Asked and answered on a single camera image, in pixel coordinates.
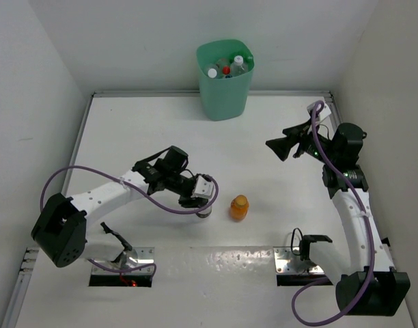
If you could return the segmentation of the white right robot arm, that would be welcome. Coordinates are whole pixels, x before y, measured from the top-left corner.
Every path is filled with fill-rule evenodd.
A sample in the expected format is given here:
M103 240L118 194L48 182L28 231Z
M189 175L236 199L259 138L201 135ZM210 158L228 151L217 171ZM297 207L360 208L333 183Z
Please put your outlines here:
M396 270L384 248L370 210L368 184L358 165L367 134L351 123L342 123L334 136L313 136L310 122L283 130L283 137L266 145L285 161L293 147L294 157L309 154L321 161L316 141L328 159L322 180L342 221L349 256L342 256L330 237L301 234L298 247L281 248L294 272L305 275L319 267L335 286L337 306L351 316L393 316L410 288L408 274Z

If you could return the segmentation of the orange juice bottle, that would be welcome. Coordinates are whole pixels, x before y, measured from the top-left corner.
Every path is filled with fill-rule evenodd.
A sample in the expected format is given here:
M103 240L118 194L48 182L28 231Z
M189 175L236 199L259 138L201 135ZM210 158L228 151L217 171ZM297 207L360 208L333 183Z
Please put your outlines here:
M236 196L229 209L229 215L234 221L242 221L248 213L249 202L245 195Z

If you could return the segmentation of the small red-cap cola bottle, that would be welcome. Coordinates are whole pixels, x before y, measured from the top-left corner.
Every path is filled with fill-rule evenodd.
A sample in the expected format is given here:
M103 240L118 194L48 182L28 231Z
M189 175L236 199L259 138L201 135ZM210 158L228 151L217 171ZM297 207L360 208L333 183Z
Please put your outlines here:
M228 75L230 73L230 61L227 58L220 58L216 61L216 66L220 74Z

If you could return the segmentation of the Aquafina bottle white cap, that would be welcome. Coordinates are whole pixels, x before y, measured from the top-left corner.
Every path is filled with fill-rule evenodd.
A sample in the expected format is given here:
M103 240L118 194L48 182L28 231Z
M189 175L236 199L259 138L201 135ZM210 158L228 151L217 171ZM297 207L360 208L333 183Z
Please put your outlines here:
M219 76L219 69L217 66L209 66L205 69L207 77L215 79Z

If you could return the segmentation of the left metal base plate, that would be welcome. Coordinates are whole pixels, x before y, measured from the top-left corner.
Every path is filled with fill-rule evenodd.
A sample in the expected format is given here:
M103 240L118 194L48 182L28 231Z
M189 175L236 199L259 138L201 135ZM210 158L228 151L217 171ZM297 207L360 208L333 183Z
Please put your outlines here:
M135 247L132 251L124 251L114 262L95 260L92 275L153 275L156 272L155 248Z

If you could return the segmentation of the metal base plate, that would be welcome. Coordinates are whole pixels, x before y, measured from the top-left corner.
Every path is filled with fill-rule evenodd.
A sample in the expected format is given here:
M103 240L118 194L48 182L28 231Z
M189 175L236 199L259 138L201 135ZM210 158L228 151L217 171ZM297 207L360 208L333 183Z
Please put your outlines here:
M273 248L275 271L278 275L322 275L324 271L312 262L302 261L290 247Z
M153 275L156 272L155 248L135 247L132 251L124 251L114 262L95 260L92 275Z

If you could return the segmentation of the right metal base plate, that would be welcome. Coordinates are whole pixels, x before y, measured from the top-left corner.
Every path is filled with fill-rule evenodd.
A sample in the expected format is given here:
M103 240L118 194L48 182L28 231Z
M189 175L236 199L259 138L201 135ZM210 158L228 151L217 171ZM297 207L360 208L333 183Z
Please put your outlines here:
M312 262L302 261L290 247L273 248L275 271L278 275L322 275L324 271Z

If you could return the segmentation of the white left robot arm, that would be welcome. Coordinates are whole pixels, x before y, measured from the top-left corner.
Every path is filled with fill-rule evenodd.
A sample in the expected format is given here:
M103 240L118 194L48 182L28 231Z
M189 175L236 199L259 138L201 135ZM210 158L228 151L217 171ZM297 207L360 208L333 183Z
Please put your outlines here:
M108 179L108 183L76 195L42 197L31 237L58 268L79 258L116 274L155 267L153 262L142 263L135 248L106 223L100 225L114 242L89 239L87 231L109 213L142 199L171 214L208 217L219 186L207 174L184 176L188 164L188 154L170 146L137 161L119 177L87 167L86 171Z

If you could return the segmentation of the clear bottle colourful label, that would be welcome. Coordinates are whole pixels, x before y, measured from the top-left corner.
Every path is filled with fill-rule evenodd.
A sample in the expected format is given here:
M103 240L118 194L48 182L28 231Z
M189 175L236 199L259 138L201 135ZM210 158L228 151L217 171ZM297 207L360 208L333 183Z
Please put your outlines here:
M248 71L249 71L248 65L245 62L243 56L241 55L235 56L230 66L230 74L233 77L237 77L242 74L248 73Z

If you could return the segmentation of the green plastic bin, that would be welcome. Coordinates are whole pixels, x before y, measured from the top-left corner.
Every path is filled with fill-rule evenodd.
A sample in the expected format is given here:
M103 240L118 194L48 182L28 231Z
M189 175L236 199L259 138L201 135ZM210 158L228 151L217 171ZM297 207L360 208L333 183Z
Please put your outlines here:
M248 65L248 73L224 79L220 74L215 79L207 77L205 69L215 66L220 58L227 58L230 63L237 55L253 55L247 45L240 40L217 40L201 45L196 50L199 76L199 93L205 115L214 121L228 120L240 116L247 102L254 70L254 58Z

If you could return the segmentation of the black-cap black-label bottle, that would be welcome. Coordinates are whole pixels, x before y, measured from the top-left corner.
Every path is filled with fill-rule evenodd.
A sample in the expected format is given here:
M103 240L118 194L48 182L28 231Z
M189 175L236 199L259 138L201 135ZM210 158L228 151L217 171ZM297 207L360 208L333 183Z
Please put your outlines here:
M212 213L212 207L208 204L201 207L197 213L195 213L199 218L205 219L209 217Z

